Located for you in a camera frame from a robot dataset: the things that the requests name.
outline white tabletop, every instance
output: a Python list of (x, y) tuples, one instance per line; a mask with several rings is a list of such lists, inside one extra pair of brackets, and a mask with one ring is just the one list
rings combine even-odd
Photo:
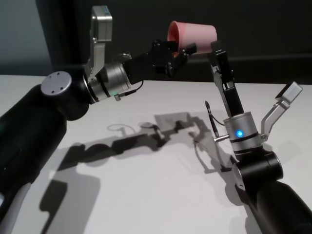
[[(0, 115), (42, 79), (0, 76)], [(237, 84), (244, 110), (252, 112), (258, 129), (282, 88)], [(265, 147), (280, 158), (281, 181), (312, 208), (307, 183), (312, 177), (312, 86), (303, 89)], [(68, 122), (64, 139), (25, 198), (13, 233), (261, 233), (239, 200), (232, 172), (220, 171), (205, 100), (217, 119), (227, 117), (213, 83), (146, 81), (120, 102), (110, 98), (91, 105), (84, 117)], [(207, 128), (198, 128), (201, 121)], [(159, 130), (149, 128), (153, 124)], [(195, 149), (192, 136), (200, 132)], [(230, 167), (229, 141), (219, 146), (223, 164)]]

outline silver bracket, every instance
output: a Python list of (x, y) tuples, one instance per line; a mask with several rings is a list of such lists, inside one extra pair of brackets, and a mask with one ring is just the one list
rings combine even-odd
[(302, 91), (302, 87), (296, 82), (286, 85), (283, 90), (276, 96), (278, 101), (273, 108), (264, 116), (261, 121), (261, 140), (267, 141), (273, 125), (290, 107), (290, 104)]
[(85, 67), (87, 78), (104, 67), (105, 44), (112, 41), (113, 17), (107, 6), (93, 6), (90, 29), (90, 58)]

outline blue led light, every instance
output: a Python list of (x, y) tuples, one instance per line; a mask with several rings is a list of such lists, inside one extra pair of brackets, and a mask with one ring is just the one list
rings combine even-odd
[(237, 130), (236, 131), (236, 136), (237, 137), (243, 137), (244, 136), (244, 132), (242, 130)]

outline gray wall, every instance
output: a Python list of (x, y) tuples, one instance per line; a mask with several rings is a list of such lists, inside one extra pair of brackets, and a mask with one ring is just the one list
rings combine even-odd
[(0, 74), (52, 70), (35, 0), (1, 0), (0, 33)]

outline white surface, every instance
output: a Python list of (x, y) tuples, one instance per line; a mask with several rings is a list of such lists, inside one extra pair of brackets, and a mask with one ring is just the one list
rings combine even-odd
[[(41, 80), (0, 76), (0, 115)], [(237, 85), (244, 110), (252, 112), (258, 129), (282, 88), (283, 85), (272, 84)], [(312, 87), (303, 85), (303, 89), (274, 125), (267, 144), (281, 160), (282, 181), (312, 208), (311, 186), (307, 182), (312, 176), (309, 104)], [(199, 132), (196, 126), (170, 135), (171, 139), (157, 151), (138, 147), (151, 140), (140, 138), (132, 149), (117, 156), (80, 162), (76, 167), (57, 171), (73, 145), (84, 144), (88, 149), (102, 144), (98, 147), (104, 149), (103, 144), (108, 148), (116, 140), (143, 133), (152, 135), (151, 129), (140, 127), (143, 122), (158, 124), (161, 131), (166, 131), (175, 121), (185, 120), (189, 113), (211, 128), (204, 100), (209, 101), (217, 119), (226, 118), (213, 83), (147, 81), (139, 92), (120, 102), (111, 98), (90, 106), (83, 118), (68, 123), (63, 141), (27, 194), (13, 233), (42, 232), (50, 215), (39, 207), (51, 180), (54, 180), (54, 193), (50, 193), (50, 199), (41, 208), (59, 206), (59, 209), (46, 232), (49, 234), (260, 233), (249, 208), (243, 206), (236, 194), (232, 173), (221, 173), (214, 160), (211, 133), (206, 133), (201, 144), (208, 152), (198, 149), (198, 157), (207, 168), (198, 160), (190, 136), (191, 132)], [(123, 131), (117, 131), (121, 126), (108, 129), (113, 124), (130, 127), (124, 127)], [(224, 141), (219, 146), (228, 165), (228, 154), (232, 153), (230, 143)], [(103, 157), (103, 152), (95, 156)], [(67, 190), (66, 194), (60, 193), (62, 189), (57, 190), (58, 186)]]

